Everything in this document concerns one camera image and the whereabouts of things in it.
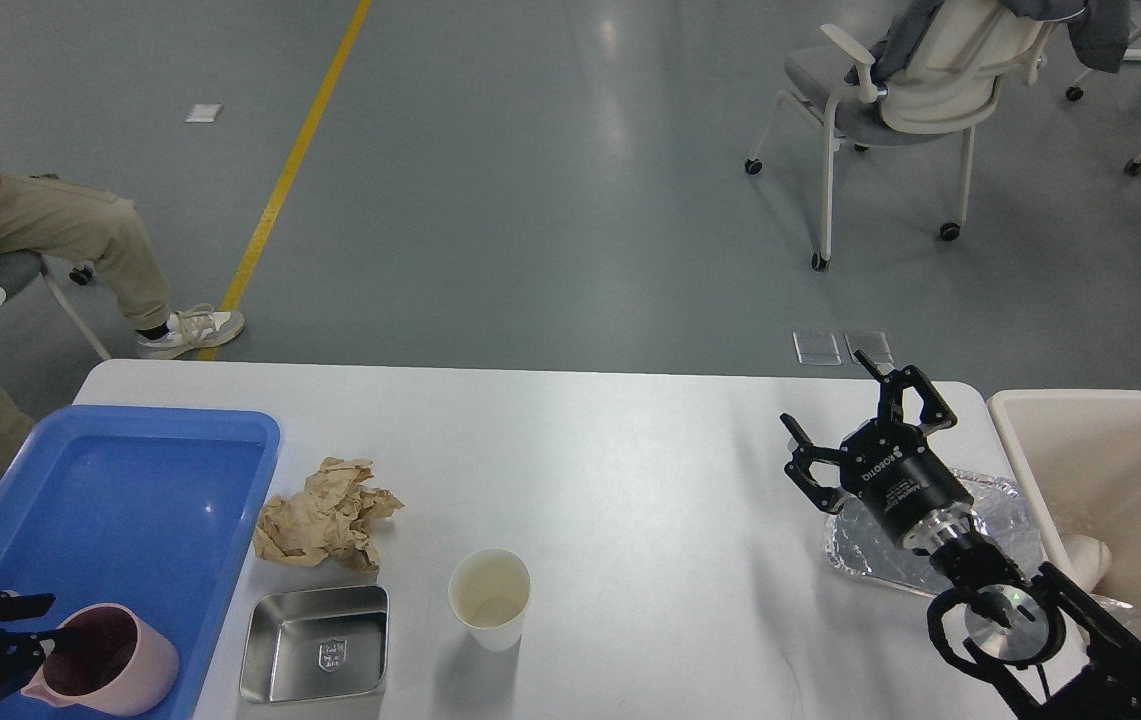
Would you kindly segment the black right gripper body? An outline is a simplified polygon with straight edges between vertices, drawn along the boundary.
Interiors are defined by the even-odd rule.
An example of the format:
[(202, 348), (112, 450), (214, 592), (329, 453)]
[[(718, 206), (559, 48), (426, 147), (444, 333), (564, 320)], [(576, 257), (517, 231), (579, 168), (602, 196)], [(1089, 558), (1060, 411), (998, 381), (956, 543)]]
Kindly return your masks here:
[(852, 460), (839, 471), (841, 488), (861, 501), (887, 537), (908, 551), (936, 551), (974, 529), (973, 497), (928, 446), (937, 423), (869, 419), (841, 440)]

